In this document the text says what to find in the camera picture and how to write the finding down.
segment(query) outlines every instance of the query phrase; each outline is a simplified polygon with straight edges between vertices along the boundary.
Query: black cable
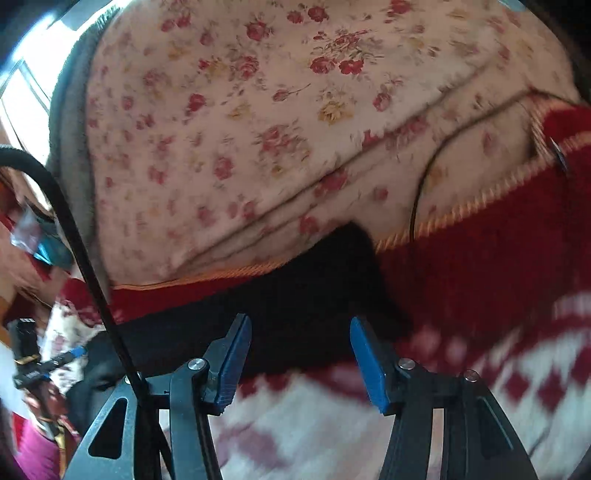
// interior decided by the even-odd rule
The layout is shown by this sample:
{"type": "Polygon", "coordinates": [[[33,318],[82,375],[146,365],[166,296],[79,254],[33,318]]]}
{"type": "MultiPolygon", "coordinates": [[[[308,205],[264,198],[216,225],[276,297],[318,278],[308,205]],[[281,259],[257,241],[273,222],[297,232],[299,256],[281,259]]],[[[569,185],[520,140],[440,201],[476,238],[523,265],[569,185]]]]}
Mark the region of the black cable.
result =
{"type": "Polygon", "coordinates": [[[489,119],[489,118],[491,118],[493,116],[496,116],[499,113],[503,113],[507,108],[509,108],[513,104],[519,102],[520,100],[522,100],[523,98],[525,98],[525,97],[527,97],[529,95],[546,96],[546,97],[549,97],[549,98],[554,98],[554,99],[557,99],[557,100],[561,100],[561,101],[563,101],[565,103],[568,103],[569,105],[573,105],[573,106],[580,105],[579,103],[572,102],[571,100],[567,100],[566,98],[562,98],[561,96],[555,95],[555,94],[550,93],[550,92],[543,92],[542,90],[536,90],[536,89],[523,90],[522,92],[519,92],[516,95],[510,97],[508,100],[506,100],[505,102],[501,103],[500,105],[497,105],[493,109],[489,110],[484,115],[481,115],[479,117],[476,117],[476,118],[473,118],[473,119],[469,120],[467,123],[465,123],[462,126],[458,127],[451,134],[449,134],[446,138],[444,138],[443,141],[439,144],[439,146],[435,150],[435,152],[433,153],[433,155],[431,155],[431,158],[429,158],[429,161],[425,165],[425,168],[423,170],[423,173],[421,174],[421,177],[420,177],[420,179],[418,181],[418,184],[417,184],[417,190],[416,190],[416,193],[414,195],[413,208],[411,210],[411,215],[410,215],[410,224],[408,226],[408,237],[409,237],[409,242],[410,243],[413,243],[414,240],[415,240],[414,239],[414,231],[415,231],[415,224],[416,224],[416,221],[417,221],[418,203],[419,203],[419,200],[421,199],[421,194],[423,193],[423,188],[425,186],[425,182],[427,181],[427,177],[428,177],[429,173],[431,172],[431,168],[433,168],[433,165],[435,164],[435,162],[436,162],[437,158],[439,157],[439,155],[441,154],[441,152],[453,140],[455,140],[457,137],[459,137],[466,130],[469,130],[472,127],[475,127],[480,122],[483,122],[484,120],[487,120],[487,119],[489,119]]]}

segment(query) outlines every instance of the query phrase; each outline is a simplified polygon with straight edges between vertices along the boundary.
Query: pink fabric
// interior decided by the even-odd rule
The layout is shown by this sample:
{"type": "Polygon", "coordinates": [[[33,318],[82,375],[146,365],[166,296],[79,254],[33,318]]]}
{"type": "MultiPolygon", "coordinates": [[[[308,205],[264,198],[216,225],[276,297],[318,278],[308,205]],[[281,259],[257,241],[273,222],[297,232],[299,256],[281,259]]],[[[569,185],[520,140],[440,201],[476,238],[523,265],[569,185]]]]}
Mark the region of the pink fabric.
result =
{"type": "MultiPolygon", "coordinates": [[[[441,139],[530,86],[577,96],[556,38],[496,1],[132,2],[87,88],[109,276],[291,257],[351,219],[382,239],[441,139]]],[[[442,155],[419,220],[528,159],[527,106],[442,155]]]]}
{"type": "Polygon", "coordinates": [[[20,442],[17,463],[28,480],[59,480],[60,449],[28,421],[20,442]]]}

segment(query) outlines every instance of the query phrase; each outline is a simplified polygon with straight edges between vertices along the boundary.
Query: metal bolt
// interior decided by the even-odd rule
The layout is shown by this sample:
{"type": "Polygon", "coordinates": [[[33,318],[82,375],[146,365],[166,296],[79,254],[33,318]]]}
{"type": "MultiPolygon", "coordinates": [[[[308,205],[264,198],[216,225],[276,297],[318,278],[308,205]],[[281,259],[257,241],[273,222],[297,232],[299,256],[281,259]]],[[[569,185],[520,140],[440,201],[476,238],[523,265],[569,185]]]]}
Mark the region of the metal bolt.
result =
{"type": "Polygon", "coordinates": [[[205,367],[205,360],[203,358],[193,358],[189,361],[189,370],[201,370],[205,367]]]}
{"type": "Polygon", "coordinates": [[[412,358],[401,358],[398,360],[398,366],[403,370],[412,370],[417,364],[412,358]]]}
{"type": "Polygon", "coordinates": [[[480,380],[480,375],[474,370],[466,370],[464,372],[464,378],[469,382],[478,382],[480,380]]]}
{"type": "MultiPolygon", "coordinates": [[[[140,377],[140,379],[142,378],[142,374],[138,372],[138,377],[140,377]]],[[[129,378],[126,376],[123,377],[123,380],[125,380],[125,383],[127,383],[128,385],[131,385],[131,382],[129,381],[129,378]]]]}

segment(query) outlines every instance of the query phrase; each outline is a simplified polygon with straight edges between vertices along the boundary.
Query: black fabric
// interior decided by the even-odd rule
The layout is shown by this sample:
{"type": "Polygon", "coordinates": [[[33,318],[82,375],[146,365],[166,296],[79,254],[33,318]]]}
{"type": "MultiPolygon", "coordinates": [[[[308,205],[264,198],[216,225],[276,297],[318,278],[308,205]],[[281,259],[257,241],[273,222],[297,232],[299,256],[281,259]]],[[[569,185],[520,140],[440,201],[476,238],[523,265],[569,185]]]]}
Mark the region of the black fabric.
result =
{"type": "MultiPolygon", "coordinates": [[[[335,230],[287,265],[204,300],[147,315],[120,331],[147,377],[174,371],[224,336],[237,313],[252,320],[242,378],[320,368],[352,359],[349,321],[364,314],[394,340],[410,323],[390,302],[371,240],[354,224],[335,230]]],[[[106,332],[87,345],[85,378],[68,392],[70,420],[85,432],[124,375],[106,332]]]]}

